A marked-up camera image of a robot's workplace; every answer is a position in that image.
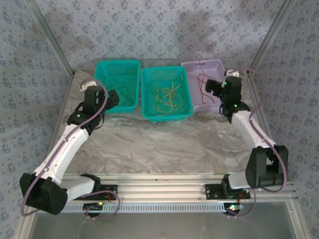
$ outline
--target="marble surface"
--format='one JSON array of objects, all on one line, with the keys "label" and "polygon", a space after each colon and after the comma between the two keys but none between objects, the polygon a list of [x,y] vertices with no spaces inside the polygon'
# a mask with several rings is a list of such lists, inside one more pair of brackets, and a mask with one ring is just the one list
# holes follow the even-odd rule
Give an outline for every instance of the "marble surface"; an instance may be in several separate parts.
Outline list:
[{"label": "marble surface", "polygon": [[[79,91],[92,72],[78,70],[58,131],[84,99]],[[243,100],[251,105],[243,78]],[[106,114],[105,123],[80,147],[66,173],[226,173],[245,168],[248,149],[238,130],[219,113],[196,113],[183,121],[152,123],[139,104],[131,114]]]}]

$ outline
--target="wall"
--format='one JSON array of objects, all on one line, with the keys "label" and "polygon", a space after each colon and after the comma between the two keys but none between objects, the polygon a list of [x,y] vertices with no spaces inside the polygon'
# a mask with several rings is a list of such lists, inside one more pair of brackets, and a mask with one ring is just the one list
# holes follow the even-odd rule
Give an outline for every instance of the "wall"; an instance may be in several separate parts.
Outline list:
[{"label": "wall", "polygon": [[24,2],[0,6],[0,238],[11,238],[22,201],[18,181],[45,157],[69,76]]},{"label": "wall", "polygon": [[248,66],[281,0],[38,0],[71,66],[220,58]]},{"label": "wall", "polygon": [[290,152],[289,178],[319,238],[319,2],[298,0],[259,70],[273,138]]}]

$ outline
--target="green plastic basket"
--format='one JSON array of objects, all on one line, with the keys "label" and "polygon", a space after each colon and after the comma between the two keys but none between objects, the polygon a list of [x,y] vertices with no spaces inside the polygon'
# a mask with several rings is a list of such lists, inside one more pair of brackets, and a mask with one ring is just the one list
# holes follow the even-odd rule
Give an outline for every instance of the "green plastic basket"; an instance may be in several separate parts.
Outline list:
[{"label": "green plastic basket", "polygon": [[184,67],[142,70],[142,115],[152,122],[183,120],[193,113]]},{"label": "green plastic basket", "polygon": [[140,87],[140,62],[135,60],[100,61],[94,78],[107,90],[116,90],[119,104],[108,113],[131,113],[138,105]]}]

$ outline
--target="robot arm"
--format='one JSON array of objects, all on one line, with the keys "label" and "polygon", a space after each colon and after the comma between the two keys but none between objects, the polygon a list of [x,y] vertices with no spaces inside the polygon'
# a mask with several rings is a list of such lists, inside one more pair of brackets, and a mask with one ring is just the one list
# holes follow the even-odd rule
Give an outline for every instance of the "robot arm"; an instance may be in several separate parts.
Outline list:
[{"label": "robot arm", "polygon": [[219,112],[239,130],[246,144],[252,148],[245,171],[225,175],[222,182],[225,194],[243,188],[281,185],[283,183],[283,169],[270,146],[273,146],[279,153],[286,170],[288,150],[283,145],[276,145],[251,117],[250,108],[241,101],[241,78],[238,72],[226,74],[223,83],[207,80],[205,90],[209,93],[213,92],[214,96],[220,98]]},{"label": "robot arm", "polygon": [[44,162],[32,174],[24,173],[20,178],[23,196],[34,184],[26,200],[26,205],[57,215],[67,202],[82,195],[99,191],[100,181],[93,175],[84,174],[70,182],[61,182],[75,153],[91,133],[98,128],[100,121],[104,121],[105,111],[119,103],[119,97],[115,90],[109,91],[104,109],[94,119],[85,123],[87,119],[98,113],[105,97],[107,96],[105,96],[102,87],[89,86],[85,91],[84,102],[81,102],[69,117],[61,138]]}]

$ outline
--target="glass panel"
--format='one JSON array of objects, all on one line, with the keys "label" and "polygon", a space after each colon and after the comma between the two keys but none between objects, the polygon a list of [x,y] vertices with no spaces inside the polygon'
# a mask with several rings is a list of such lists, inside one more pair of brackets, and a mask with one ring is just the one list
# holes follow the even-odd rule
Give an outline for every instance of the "glass panel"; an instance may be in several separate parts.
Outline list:
[{"label": "glass panel", "polygon": [[294,239],[285,203],[258,203],[244,218],[222,213],[117,214],[109,220],[82,213],[35,216],[29,239]]}]

